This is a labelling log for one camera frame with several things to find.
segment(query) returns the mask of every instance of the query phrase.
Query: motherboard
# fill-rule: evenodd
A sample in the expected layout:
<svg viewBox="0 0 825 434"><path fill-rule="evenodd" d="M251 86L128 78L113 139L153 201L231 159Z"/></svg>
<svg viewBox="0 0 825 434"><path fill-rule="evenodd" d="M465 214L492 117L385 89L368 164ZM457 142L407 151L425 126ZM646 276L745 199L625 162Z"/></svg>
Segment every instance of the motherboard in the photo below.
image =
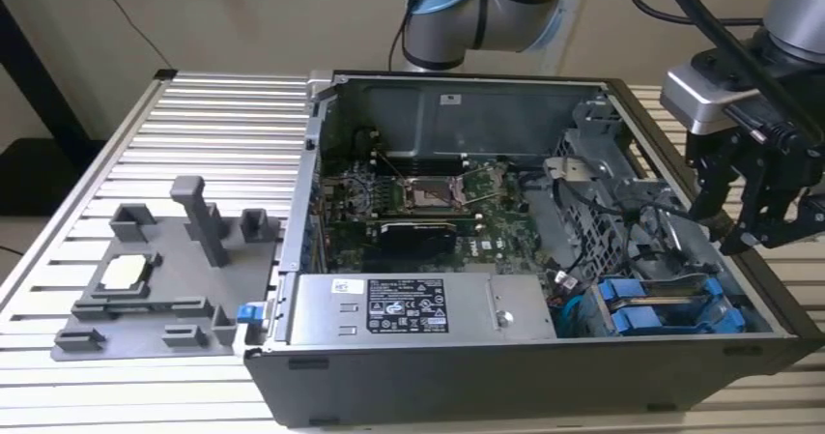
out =
<svg viewBox="0 0 825 434"><path fill-rule="evenodd" d="M323 179L328 271L543 273L519 178L507 159L353 163Z"/></svg>

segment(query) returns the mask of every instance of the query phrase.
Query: printed label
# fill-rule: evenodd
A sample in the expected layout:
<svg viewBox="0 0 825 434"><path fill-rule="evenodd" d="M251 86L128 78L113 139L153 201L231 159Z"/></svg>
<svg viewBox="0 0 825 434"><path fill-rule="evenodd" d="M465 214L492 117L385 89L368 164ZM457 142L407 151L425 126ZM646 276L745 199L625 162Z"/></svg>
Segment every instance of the printed label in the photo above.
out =
<svg viewBox="0 0 825 434"><path fill-rule="evenodd" d="M448 295L443 279L371 279L371 333L448 333Z"/></svg>
<svg viewBox="0 0 825 434"><path fill-rule="evenodd" d="M441 105L461 105L461 95L460 94L443 94Z"/></svg>
<svg viewBox="0 0 825 434"><path fill-rule="evenodd" d="M364 294L363 279L333 279L333 294Z"/></svg>

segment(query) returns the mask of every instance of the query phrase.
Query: white sticker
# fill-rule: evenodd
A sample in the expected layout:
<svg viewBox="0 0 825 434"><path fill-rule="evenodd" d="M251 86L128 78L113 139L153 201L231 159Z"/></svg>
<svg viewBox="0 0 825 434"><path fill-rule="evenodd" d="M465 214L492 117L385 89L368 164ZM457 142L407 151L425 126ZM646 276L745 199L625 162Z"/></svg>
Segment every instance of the white sticker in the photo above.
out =
<svg viewBox="0 0 825 434"><path fill-rule="evenodd" d="M333 279L333 294L364 294L364 280Z"/></svg>
<svg viewBox="0 0 825 434"><path fill-rule="evenodd" d="M563 286L565 287L565 289L571 289L576 287L576 284L579 283L579 281L576 280L575 277L569 276L568 279L565 279L565 282L563 282Z"/></svg>
<svg viewBox="0 0 825 434"><path fill-rule="evenodd" d="M441 105L461 105L461 95L460 94L443 94Z"/></svg>

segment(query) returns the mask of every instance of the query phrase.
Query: circuit board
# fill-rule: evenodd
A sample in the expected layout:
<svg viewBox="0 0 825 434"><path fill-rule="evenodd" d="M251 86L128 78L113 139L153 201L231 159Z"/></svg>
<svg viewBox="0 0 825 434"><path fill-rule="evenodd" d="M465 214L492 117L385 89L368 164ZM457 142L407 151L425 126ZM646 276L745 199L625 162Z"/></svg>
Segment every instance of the circuit board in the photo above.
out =
<svg viewBox="0 0 825 434"><path fill-rule="evenodd" d="M531 207L500 161L469 160L449 177L375 176L359 165L324 185L329 273L544 272L549 255ZM388 256L381 234L403 225L453 232L453 249L425 258Z"/></svg>

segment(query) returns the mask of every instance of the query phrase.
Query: aluminum extrusion table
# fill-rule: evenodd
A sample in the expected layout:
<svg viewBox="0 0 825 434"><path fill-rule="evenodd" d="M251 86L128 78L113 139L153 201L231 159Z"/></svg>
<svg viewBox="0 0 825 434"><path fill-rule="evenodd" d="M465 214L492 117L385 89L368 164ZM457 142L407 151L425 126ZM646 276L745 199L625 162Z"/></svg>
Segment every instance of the aluminum extrusion table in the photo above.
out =
<svg viewBox="0 0 825 434"><path fill-rule="evenodd" d="M287 431L271 418L240 358L52 362L49 349L105 251L108 217L121 203L145 203L159 216L183 215L168 199L172 180L199 174L223 214L255 206L288 222L305 87L303 77L188 72L151 83L0 285L0 428L25 434ZM658 88L633 91L684 150L685 131L658 105ZM733 215L740 193L741 186L726 204ZM825 244L761 253L825 329ZM372 432L821 433L824 406L820 351L774 376L737 381L686 414L393 425Z"/></svg>

